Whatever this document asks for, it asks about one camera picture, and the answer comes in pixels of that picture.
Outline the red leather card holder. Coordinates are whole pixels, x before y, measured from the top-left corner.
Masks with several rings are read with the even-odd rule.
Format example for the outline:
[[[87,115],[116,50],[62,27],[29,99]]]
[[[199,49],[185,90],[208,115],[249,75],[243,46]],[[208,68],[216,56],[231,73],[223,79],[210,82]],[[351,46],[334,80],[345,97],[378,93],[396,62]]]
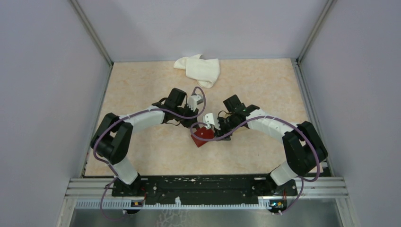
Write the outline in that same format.
[[[200,127],[191,134],[191,138],[195,145],[199,148],[207,143],[207,141],[204,141],[203,139],[209,140],[214,138],[214,131],[212,129],[207,129],[206,127]]]

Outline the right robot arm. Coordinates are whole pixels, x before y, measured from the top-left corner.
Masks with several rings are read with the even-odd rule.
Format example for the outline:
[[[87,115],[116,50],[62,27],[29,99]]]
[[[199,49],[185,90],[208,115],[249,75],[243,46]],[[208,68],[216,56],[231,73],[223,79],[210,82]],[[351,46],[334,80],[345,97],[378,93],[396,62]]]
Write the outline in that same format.
[[[227,116],[204,117],[205,123],[213,126],[216,139],[229,140],[236,130],[246,127],[282,142],[286,160],[268,175],[266,188],[270,194],[280,194],[285,183],[295,177],[305,177],[327,158],[327,149],[312,123],[289,123],[256,105],[246,106],[237,95],[223,103],[228,111]]]

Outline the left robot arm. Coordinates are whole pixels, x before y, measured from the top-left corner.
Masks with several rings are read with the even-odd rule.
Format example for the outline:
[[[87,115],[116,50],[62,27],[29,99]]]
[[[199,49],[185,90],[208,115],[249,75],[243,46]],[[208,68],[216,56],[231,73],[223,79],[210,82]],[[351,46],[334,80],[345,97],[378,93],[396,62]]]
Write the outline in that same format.
[[[204,91],[200,87],[195,90],[200,93],[193,91],[189,95],[173,88],[167,97],[142,111],[126,115],[108,113],[103,117],[90,143],[93,156],[111,169],[129,195],[135,196],[142,189],[140,174],[127,157],[132,135],[172,120],[189,128],[206,107]]]

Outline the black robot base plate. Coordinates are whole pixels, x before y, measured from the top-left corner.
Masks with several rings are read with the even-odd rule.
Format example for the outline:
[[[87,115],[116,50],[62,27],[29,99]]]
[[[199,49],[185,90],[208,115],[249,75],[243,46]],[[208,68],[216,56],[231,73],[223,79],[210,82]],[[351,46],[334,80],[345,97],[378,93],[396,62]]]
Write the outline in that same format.
[[[269,174],[245,175],[143,175],[139,186],[130,189],[119,180],[112,196],[145,196],[146,205],[253,205],[263,196],[297,196],[295,180],[274,186]]]

